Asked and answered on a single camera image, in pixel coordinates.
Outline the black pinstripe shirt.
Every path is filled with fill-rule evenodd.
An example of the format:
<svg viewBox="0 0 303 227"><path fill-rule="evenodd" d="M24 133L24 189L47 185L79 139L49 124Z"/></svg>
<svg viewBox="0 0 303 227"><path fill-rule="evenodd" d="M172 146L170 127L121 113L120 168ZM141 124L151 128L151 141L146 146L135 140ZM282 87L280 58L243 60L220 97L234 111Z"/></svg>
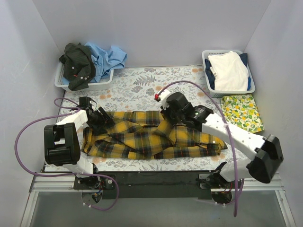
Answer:
<svg viewBox="0 0 303 227"><path fill-rule="evenodd" d="M64 65L63 76L69 81L69 90L78 91L89 87L88 84L96 75L89 47L81 43L69 43L59 61Z"/></svg>

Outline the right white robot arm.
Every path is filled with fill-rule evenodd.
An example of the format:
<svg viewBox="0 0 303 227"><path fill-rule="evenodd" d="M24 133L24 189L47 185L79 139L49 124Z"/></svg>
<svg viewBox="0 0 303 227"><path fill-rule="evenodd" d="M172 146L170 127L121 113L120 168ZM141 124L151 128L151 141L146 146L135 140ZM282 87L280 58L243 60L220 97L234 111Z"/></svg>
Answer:
<svg viewBox="0 0 303 227"><path fill-rule="evenodd" d="M233 139L234 146L246 159L236 165L221 163L210 180L220 188L242 178L254 178L261 183L270 183L284 160L280 141L276 136L267 138L250 133L231 123L224 123L222 117L203 105L192 106L180 93L167 90L156 94L161 102L161 112L173 125L184 124L188 128L215 136L224 142Z"/></svg>

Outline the yellow plaid flannel shirt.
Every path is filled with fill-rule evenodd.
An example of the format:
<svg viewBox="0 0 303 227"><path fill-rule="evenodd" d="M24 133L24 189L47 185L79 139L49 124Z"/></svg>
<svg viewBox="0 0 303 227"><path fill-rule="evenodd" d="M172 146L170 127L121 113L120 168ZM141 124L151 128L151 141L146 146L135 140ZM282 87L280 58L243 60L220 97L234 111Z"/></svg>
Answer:
<svg viewBox="0 0 303 227"><path fill-rule="evenodd" d="M171 125L159 111L108 112L114 125L106 133L83 130L82 151L92 157L170 159L218 156L227 149L215 136Z"/></svg>

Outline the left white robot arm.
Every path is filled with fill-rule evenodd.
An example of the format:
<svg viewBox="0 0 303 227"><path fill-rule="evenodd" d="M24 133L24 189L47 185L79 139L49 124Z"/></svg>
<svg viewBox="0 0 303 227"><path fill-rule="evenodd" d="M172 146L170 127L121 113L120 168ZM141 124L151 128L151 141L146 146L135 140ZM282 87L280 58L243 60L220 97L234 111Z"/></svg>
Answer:
<svg viewBox="0 0 303 227"><path fill-rule="evenodd" d="M77 130L88 125L93 135L101 135L107 133L106 127L112 126L114 121L103 108L93 109L93 102L90 97L80 97L71 115L45 126L45 160L49 165L63 166L76 174L77 183L100 190L105 179L97 175L95 164L81 156Z"/></svg>

